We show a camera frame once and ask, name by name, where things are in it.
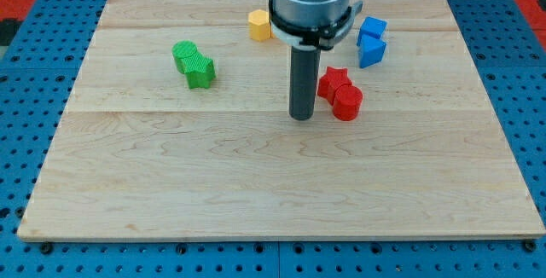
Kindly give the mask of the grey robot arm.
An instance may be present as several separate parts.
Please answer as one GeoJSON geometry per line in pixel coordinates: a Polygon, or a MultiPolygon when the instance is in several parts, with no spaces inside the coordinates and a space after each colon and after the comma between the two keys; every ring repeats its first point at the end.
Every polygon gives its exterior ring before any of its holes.
{"type": "Polygon", "coordinates": [[[268,0],[271,30],[291,47],[288,112],[296,120],[314,113],[321,53],[351,30],[363,2],[350,0],[268,0]]]}

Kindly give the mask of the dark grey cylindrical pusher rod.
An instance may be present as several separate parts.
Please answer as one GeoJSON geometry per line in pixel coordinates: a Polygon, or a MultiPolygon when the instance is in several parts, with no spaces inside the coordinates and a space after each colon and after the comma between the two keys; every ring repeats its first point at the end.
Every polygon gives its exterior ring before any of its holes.
{"type": "Polygon", "coordinates": [[[291,48],[289,115],[307,120],[314,113],[321,52],[291,48]]]}

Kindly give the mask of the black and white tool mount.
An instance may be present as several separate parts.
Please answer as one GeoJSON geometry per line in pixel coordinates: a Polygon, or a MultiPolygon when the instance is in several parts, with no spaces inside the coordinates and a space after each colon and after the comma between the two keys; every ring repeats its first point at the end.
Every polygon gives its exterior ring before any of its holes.
{"type": "Polygon", "coordinates": [[[337,21],[327,26],[313,27],[296,26],[286,22],[274,10],[272,0],[268,2],[268,7],[270,10],[271,31],[276,38],[296,49],[328,51],[348,35],[356,16],[363,9],[363,1],[359,0],[349,6],[337,21]]]}

